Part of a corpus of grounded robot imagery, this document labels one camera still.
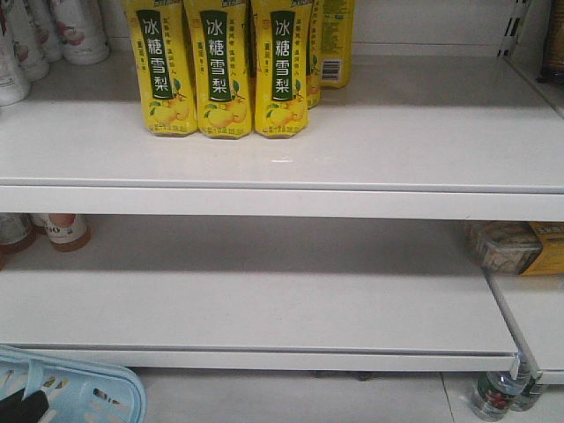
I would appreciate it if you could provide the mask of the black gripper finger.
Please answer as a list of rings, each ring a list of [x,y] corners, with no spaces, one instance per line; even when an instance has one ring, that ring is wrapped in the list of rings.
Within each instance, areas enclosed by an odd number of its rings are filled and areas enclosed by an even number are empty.
[[[24,397],[24,390],[19,390],[1,400],[1,422],[39,422],[49,409],[47,395],[38,390],[29,397]]]

